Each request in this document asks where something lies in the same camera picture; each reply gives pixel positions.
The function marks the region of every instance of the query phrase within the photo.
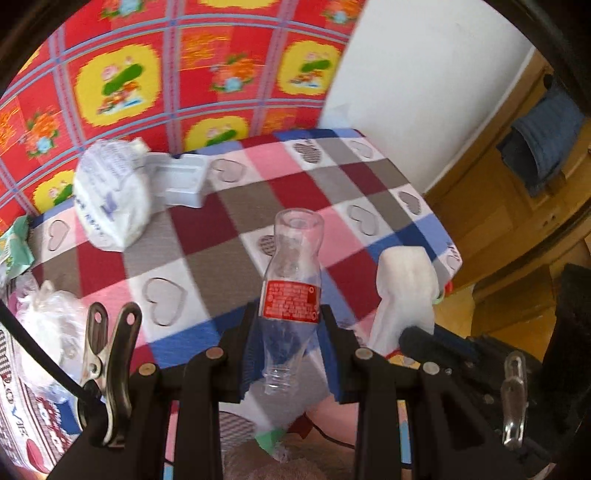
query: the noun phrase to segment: blue towel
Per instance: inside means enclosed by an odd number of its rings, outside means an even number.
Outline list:
[[[497,149],[530,196],[538,195],[560,171],[583,123],[584,115],[555,80],[542,100],[511,125]]]

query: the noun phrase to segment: metal clip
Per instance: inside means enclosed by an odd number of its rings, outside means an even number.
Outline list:
[[[523,443],[527,410],[527,373],[525,357],[511,352],[505,359],[505,381],[501,385],[503,403],[503,445],[516,450]]]
[[[105,399],[108,418],[103,445],[123,446],[131,418],[129,366],[142,323],[136,303],[123,306],[109,342],[109,318],[105,307],[93,303],[86,320],[86,341],[80,384],[97,398]],[[76,399],[76,416],[81,429],[87,425],[85,405]]]

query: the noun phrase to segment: white paper towel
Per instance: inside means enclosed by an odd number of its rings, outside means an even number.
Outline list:
[[[407,327],[435,330],[433,300],[439,295],[437,273],[423,247],[390,247],[382,252],[376,275],[382,301],[375,314],[368,347],[381,355],[398,348]]]

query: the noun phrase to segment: plastic bottle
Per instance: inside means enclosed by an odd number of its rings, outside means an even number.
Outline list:
[[[259,310],[267,394],[297,389],[297,370],[319,320],[323,236],[324,220],[311,210],[283,210],[275,217],[275,254],[265,273]]]

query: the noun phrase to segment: white wall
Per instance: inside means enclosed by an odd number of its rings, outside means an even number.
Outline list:
[[[320,124],[361,130],[424,192],[498,106],[530,48],[482,0],[369,0]]]

